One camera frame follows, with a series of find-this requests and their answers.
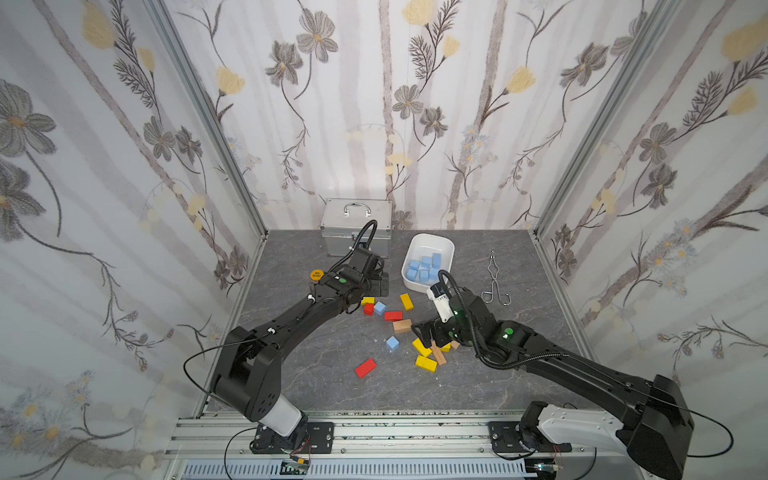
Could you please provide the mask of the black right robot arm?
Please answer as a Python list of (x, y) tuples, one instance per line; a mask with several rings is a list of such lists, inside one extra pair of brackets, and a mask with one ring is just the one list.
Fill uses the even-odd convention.
[(499, 321), (468, 289), (450, 294), (435, 284), (427, 297), (437, 315), (413, 326), (422, 343), (442, 347), (457, 342), (472, 348), (488, 368), (538, 375), (603, 411), (601, 420), (584, 426), (565, 419), (561, 409), (533, 402), (522, 426), (529, 435), (557, 444), (585, 440), (597, 448), (624, 452), (657, 477), (682, 478), (695, 424), (676, 382), (663, 375), (647, 380), (610, 369), (526, 325)]

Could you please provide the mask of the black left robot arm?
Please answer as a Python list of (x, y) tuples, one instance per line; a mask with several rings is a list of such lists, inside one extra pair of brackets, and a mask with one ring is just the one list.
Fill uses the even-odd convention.
[(293, 448), (307, 437), (308, 417), (281, 393), (283, 362), (325, 322), (355, 312), (365, 297), (388, 294), (384, 260), (370, 249), (377, 226), (368, 221), (352, 249), (300, 301), (251, 330), (234, 328), (221, 346), (210, 394)]

